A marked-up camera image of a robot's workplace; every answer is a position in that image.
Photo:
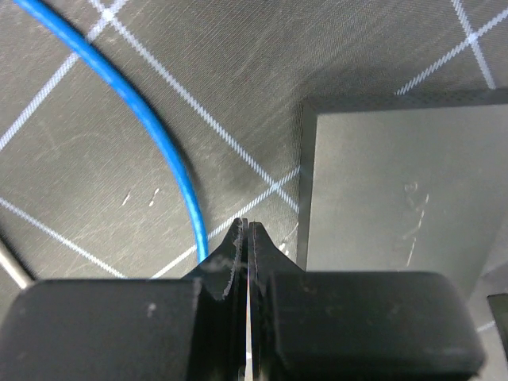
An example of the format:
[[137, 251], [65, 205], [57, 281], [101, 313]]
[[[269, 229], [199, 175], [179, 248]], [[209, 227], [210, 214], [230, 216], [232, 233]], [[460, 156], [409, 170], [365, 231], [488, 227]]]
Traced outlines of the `black network switch box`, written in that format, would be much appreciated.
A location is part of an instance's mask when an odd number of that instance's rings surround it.
[[304, 101], [300, 267], [432, 271], [471, 294], [506, 214], [506, 90]]

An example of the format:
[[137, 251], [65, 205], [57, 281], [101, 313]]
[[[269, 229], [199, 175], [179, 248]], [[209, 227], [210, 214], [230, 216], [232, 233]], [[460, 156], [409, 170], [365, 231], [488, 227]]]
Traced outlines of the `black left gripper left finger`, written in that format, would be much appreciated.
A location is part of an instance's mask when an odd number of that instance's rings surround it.
[[1, 326], [4, 380], [242, 380], [247, 230], [179, 279], [50, 279]]

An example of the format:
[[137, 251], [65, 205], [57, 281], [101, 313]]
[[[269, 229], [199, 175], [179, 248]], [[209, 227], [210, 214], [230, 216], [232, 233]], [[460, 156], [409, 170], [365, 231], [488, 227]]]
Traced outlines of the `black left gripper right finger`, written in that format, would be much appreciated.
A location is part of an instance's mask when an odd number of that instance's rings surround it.
[[256, 380], [468, 380], [486, 354], [460, 292], [427, 271], [304, 271], [248, 227]]

